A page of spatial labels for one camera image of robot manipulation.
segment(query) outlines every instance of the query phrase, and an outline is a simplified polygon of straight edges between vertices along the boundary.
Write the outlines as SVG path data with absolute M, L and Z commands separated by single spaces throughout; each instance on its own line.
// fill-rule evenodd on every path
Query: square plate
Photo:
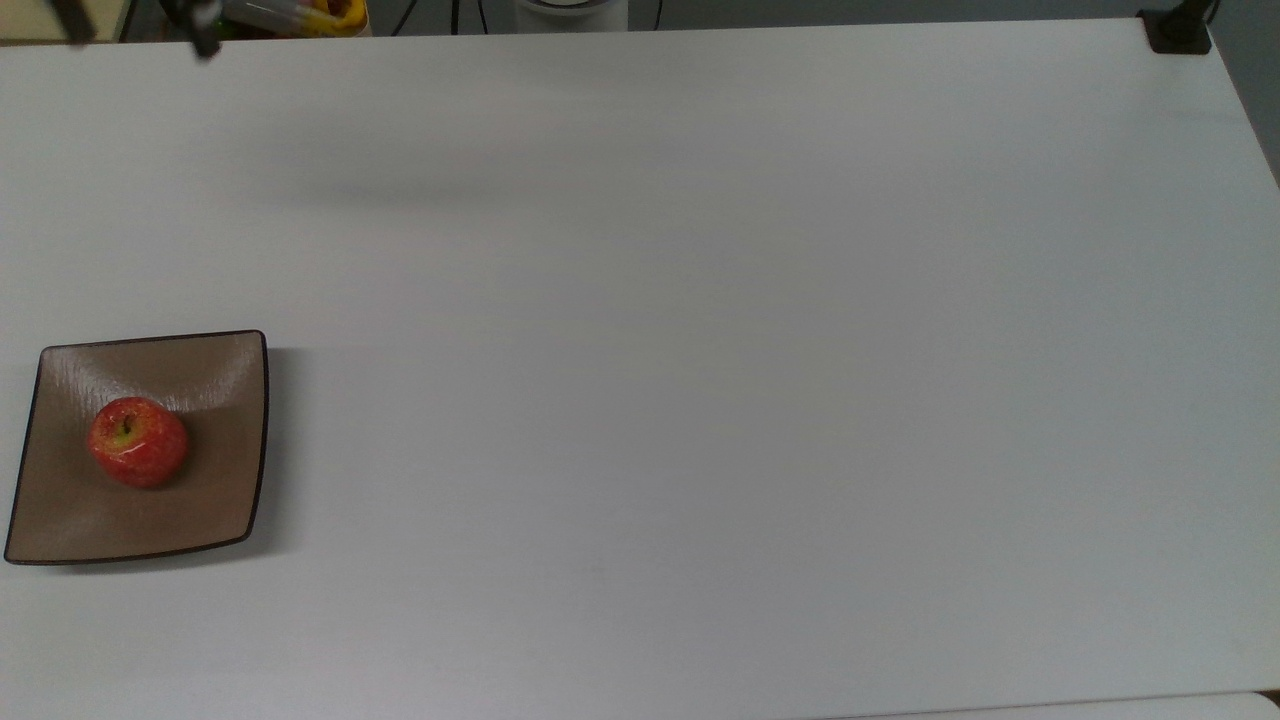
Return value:
M 110 562 L 243 541 L 262 486 L 266 337 L 259 331 L 63 345 L 40 354 L 4 557 Z M 156 489 L 113 480 L 86 447 L 116 397 L 177 413 L 187 460 Z

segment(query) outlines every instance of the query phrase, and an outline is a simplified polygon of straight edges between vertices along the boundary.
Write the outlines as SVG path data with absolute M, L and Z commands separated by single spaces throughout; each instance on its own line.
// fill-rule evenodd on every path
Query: table surface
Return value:
M 1280 687 L 1277 227 L 1129 19 L 0 49 L 0 468 L 44 346 L 271 345 L 253 536 L 0 568 L 0 715 Z
M 97 42 L 115 42 L 120 38 L 128 0 L 82 0 L 84 12 L 93 22 Z M 0 13 L 0 42 L 65 42 L 63 26 L 45 0 L 4 0 Z

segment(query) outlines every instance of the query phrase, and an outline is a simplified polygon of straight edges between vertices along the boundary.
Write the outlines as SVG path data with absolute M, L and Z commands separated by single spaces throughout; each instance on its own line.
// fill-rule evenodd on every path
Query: black cable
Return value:
M 458 4 L 462 0 L 453 0 L 453 6 L 449 9 L 449 35 L 458 33 Z M 413 6 L 417 5 L 417 0 L 408 0 L 408 8 L 404 8 L 404 14 L 401 15 L 401 22 L 396 23 L 396 29 L 392 35 L 399 35 L 401 28 L 404 27 L 404 20 L 408 19 L 408 14 L 413 12 Z
M 401 22 L 396 23 L 392 36 L 399 35 L 401 28 L 404 27 L 404 20 L 408 19 L 408 14 L 413 12 L 413 5 L 417 5 L 417 0 L 408 0 L 408 8 L 404 8 L 404 14 L 401 15 Z

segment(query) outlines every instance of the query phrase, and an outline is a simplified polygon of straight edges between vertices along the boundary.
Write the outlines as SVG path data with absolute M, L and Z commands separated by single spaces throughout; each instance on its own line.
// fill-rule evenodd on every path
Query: red apple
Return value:
M 146 397 L 108 402 L 88 429 L 88 451 L 116 480 L 154 488 L 187 457 L 187 429 L 177 415 Z

